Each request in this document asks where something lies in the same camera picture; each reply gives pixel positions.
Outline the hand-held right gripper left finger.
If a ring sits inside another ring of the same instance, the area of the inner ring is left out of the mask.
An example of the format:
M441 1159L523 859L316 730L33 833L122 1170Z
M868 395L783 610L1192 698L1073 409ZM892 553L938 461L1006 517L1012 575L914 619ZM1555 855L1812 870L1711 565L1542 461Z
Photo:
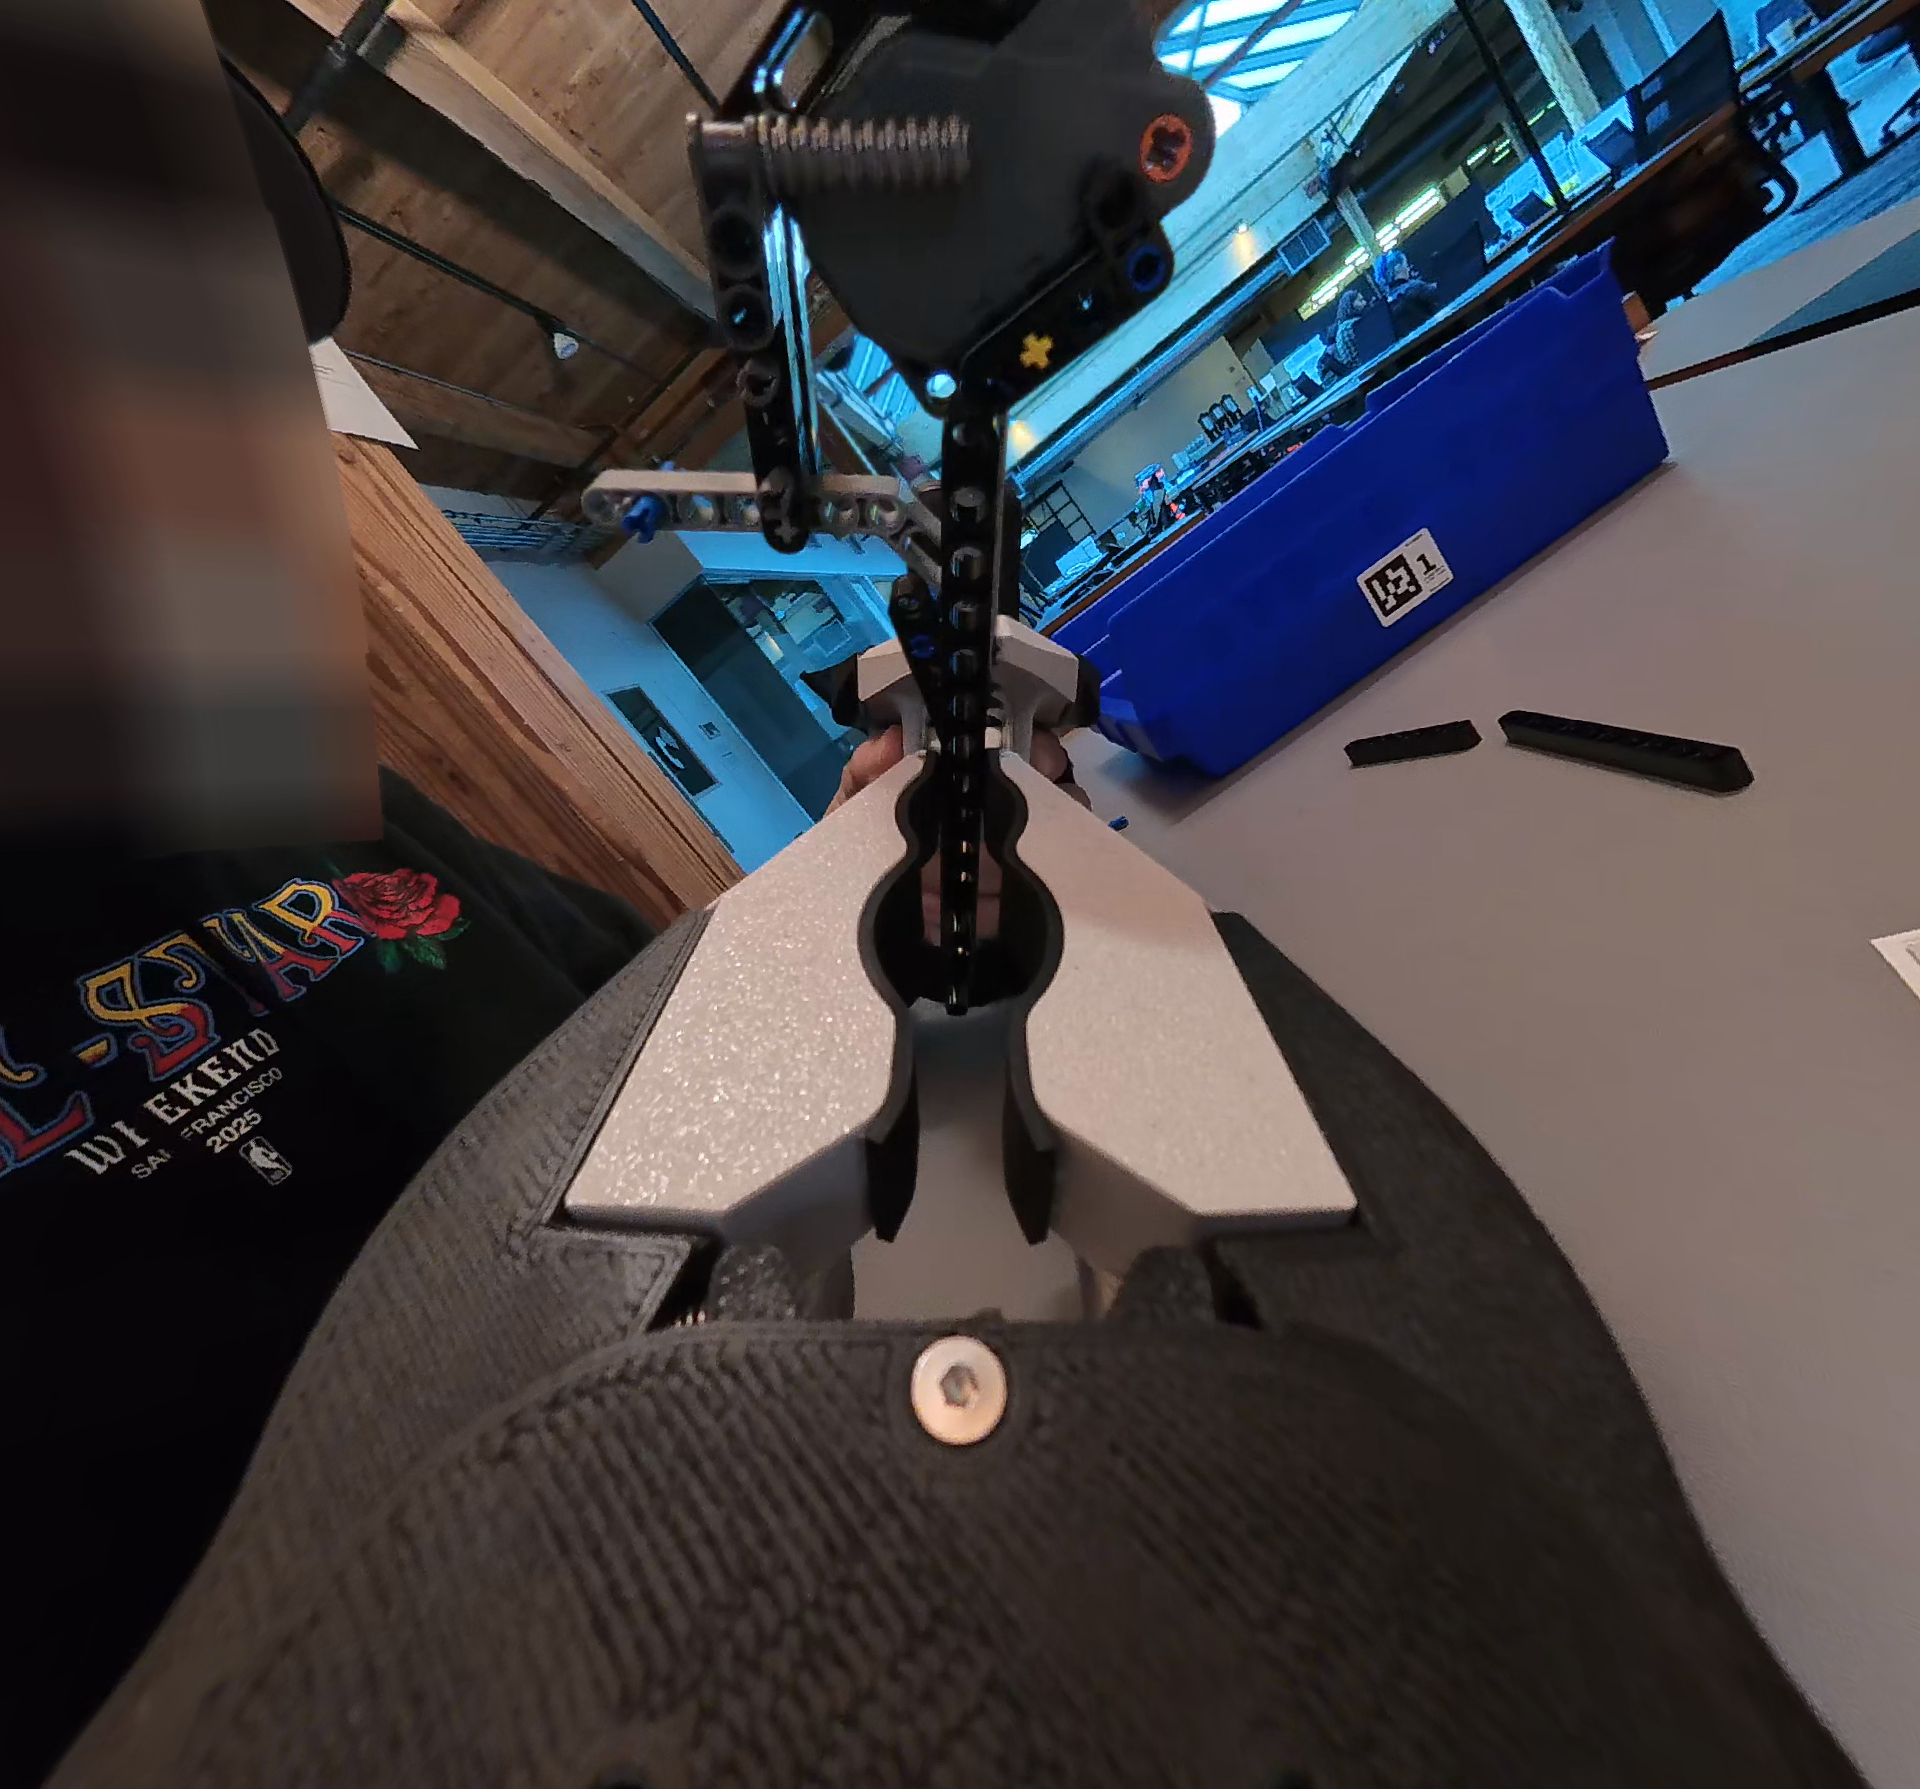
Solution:
M567 1221L781 1248L818 1271L898 1232L920 1173L913 1001L880 904L921 870L900 824L909 756L727 889L567 1188Z

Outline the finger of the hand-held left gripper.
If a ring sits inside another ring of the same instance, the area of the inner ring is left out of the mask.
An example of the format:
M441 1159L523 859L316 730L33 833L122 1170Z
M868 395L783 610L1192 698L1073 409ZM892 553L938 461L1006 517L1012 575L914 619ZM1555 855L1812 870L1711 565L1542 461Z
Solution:
M855 698L865 726L865 741L855 750L855 769L895 769L940 752L930 698L917 679L917 663L900 640L858 655Z
M1059 640L999 613L991 656L991 766L1007 756L1034 766L1036 737L1066 746L1098 721L1098 672Z

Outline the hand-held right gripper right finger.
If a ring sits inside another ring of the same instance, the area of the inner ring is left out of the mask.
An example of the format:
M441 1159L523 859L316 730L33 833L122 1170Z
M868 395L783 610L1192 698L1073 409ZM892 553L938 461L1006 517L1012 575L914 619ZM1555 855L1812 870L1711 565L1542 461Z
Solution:
M999 936L1029 986L980 1173L1036 1248L1041 1316L1101 1316L1153 1248L1351 1225L1357 1195L1204 897L1017 758Z

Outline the long black pinned brick beam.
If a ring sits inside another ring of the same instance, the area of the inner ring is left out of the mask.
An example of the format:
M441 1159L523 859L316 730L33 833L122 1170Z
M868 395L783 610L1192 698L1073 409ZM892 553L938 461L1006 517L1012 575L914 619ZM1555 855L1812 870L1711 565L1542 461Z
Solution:
M996 855L996 619L1004 539L1006 409L996 384L960 377L948 403L941 466L941 584L932 716L940 743L940 951L943 1001L975 1004L985 940L985 881Z

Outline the grey black toy brick chassis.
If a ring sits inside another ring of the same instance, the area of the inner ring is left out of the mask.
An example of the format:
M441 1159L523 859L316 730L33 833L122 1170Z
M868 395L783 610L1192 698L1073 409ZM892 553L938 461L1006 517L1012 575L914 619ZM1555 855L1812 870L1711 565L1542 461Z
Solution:
M1156 56L1139 0L788 0L719 108L686 121L749 471L610 467L590 481L586 514L633 539L707 520L783 553L818 536L887 539L906 560L895 621L934 698L959 378L989 378L1006 409L1009 613L1013 416L1164 295L1167 217L1200 189L1213 146L1204 88ZM815 284L940 422L934 497L828 474Z

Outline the person's left hand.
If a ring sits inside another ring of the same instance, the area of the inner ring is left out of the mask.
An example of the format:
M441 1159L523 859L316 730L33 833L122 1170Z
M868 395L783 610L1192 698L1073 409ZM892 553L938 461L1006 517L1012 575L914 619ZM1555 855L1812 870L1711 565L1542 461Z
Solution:
M900 723L890 723L855 746L828 800L827 816L880 783L889 772L898 769L903 760L905 736Z

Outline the blue parts bin with tag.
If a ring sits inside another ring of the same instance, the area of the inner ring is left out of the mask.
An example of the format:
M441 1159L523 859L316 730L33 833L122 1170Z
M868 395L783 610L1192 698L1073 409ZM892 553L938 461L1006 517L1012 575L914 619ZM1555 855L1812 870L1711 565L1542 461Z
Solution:
M1657 470L1666 437L1612 253L1379 384L1070 619L1096 730L1226 776ZM1423 528L1453 584L1383 626L1357 575Z

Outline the white marker tag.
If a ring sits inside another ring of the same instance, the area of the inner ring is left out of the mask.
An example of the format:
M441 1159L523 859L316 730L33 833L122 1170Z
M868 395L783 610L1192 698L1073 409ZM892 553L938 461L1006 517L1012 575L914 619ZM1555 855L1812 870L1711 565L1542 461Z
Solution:
M1357 588L1383 626L1396 626L1451 584L1453 567L1426 528L1357 575Z

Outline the person's black printed shirt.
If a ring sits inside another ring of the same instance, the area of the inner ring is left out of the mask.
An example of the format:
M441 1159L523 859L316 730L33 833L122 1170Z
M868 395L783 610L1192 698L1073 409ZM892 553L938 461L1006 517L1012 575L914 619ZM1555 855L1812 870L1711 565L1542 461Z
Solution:
M374 1225L654 937L380 792L361 842L4 846L4 1785L157 1629Z

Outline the medium black brick beam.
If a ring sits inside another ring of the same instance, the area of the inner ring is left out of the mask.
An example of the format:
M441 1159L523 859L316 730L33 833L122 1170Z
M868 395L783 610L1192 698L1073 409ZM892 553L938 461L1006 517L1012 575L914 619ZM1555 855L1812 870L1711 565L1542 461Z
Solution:
M1506 710L1499 727L1515 747L1698 792L1743 792L1755 780L1741 747L1730 743L1528 709Z

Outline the black office chair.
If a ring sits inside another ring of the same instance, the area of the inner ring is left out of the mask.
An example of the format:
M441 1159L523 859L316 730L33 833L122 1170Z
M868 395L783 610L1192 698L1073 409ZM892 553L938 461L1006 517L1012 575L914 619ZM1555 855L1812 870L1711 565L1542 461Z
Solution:
M1636 171L1612 266L1651 316L1690 297L1745 239L1788 209L1797 183L1759 140L1723 13L1624 95Z

